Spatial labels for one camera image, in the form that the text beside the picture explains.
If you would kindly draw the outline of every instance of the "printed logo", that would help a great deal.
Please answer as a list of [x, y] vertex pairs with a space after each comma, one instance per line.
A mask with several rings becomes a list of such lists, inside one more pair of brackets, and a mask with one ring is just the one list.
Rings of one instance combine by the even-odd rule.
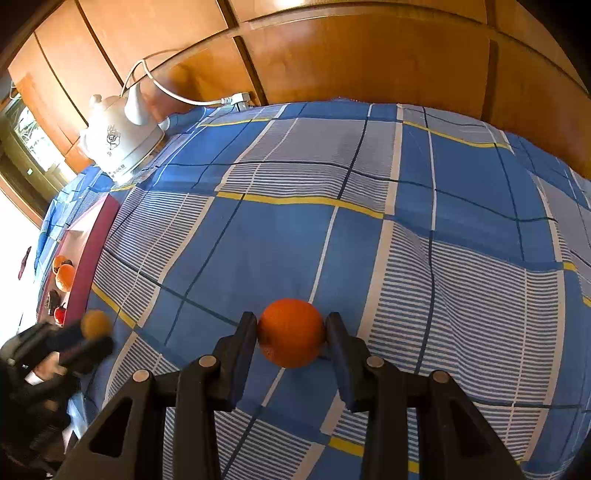
[[107, 144], [109, 146], [109, 150], [113, 150], [119, 146], [119, 142], [121, 141], [121, 134], [115, 128], [114, 125], [109, 125], [107, 127]]

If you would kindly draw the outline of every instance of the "red apple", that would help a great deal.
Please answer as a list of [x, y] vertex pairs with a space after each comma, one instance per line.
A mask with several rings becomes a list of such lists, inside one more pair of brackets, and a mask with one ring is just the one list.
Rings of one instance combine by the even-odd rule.
[[66, 309], [64, 306], [60, 306], [53, 311], [53, 317], [58, 325], [64, 325], [64, 319], [66, 318]]

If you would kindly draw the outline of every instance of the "small orange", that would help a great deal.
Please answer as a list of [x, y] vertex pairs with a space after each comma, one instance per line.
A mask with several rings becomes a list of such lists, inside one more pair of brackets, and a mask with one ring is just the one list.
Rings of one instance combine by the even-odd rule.
[[80, 322], [82, 336], [87, 340], [109, 336], [113, 333], [111, 320], [105, 312], [101, 310], [89, 310], [82, 317]]
[[262, 353], [274, 364], [303, 367], [319, 355], [324, 343], [322, 315], [303, 300], [277, 300], [262, 313], [257, 337]]
[[53, 259], [53, 263], [51, 264], [53, 268], [53, 273], [57, 274], [57, 271], [60, 269], [61, 264], [67, 260], [66, 257], [63, 255], [56, 255]]
[[69, 264], [63, 264], [56, 274], [56, 286], [61, 291], [70, 291], [74, 283], [76, 269]]

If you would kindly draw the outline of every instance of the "kettle base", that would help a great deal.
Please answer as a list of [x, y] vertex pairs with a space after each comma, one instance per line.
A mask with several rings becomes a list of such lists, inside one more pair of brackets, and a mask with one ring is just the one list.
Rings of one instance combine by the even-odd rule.
[[166, 146], [167, 139], [164, 136], [164, 132], [162, 132], [162, 136], [156, 142], [156, 144], [149, 150], [149, 152], [144, 155], [139, 162], [137, 162], [133, 167], [131, 167], [127, 172], [124, 174], [120, 174], [117, 176], [116, 179], [113, 179], [115, 182], [114, 186], [120, 187], [125, 183], [130, 182], [143, 168], [148, 166], [155, 157], [162, 151], [162, 149]]

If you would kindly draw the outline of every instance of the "bed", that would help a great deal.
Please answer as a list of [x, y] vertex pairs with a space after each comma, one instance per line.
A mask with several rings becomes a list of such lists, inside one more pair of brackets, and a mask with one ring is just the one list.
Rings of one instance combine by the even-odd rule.
[[[89, 167], [60, 192], [39, 283], [106, 195], [121, 207], [87, 308], [112, 318], [116, 352], [83, 383], [88, 419], [135, 370], [180, 369], [291, 297], [404, 371], [449, 371], [528, 478], [556, 478], [589, 430], [591, 183], [524, 138], [414, 105], [208, 110], [132, 183]], [[325, 358], [283, 371], [256, 350], [238, 408], [216, 415], [224, 477], [356, 479], [366, 421]], [[165, 478], [173, 429], [169, 409]]]

